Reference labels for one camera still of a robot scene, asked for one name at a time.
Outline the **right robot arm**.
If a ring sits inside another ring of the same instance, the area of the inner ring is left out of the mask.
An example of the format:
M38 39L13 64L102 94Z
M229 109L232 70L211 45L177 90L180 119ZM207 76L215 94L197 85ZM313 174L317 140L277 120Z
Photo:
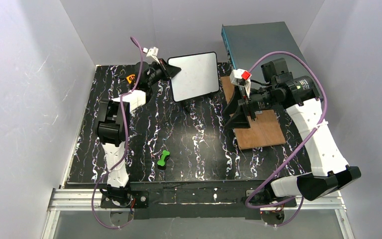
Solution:
M284 58L261 66L265 85L251 89L251 75L234 70L230 75L233 94L223 113L229 115L227 128L249 128L257 111L282 106L296 125L308 153L311 171L299 176L287 176L268 182L257 199L266 202L302 196L315 200L340 190L361 177L357 166L351 166L338 149L323 117L320 89L310 76L294 77Z

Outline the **green bone-shaped eraser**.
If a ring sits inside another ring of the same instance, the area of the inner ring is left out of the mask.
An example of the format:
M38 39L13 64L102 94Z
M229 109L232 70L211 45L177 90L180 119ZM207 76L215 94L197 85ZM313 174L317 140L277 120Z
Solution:
M169 157L170 152L167 150L163 150L159 160L157 161L157 167L161 170L164 170L167 167L167 161Z

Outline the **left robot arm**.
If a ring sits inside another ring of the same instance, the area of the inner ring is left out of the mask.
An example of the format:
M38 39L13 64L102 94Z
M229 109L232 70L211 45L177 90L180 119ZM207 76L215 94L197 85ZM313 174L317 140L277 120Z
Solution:
M107 186L101 190L107 198L120 203L131 199L125 166L131 113L151 99L154 84L172 80L181 70L181 67L170 65L164 59L151 64L137 63L134 74L127 77L129 91L119 98L100 101L95 132L103 146L108 168L104 175Z

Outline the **small white whiteboard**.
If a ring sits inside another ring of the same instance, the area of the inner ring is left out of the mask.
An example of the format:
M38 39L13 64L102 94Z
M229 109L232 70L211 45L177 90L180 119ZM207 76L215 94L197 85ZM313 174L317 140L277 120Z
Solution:
M207 95L219 90L217 55L215 52L171 57L168 64L181 68L172 78L175 102Z

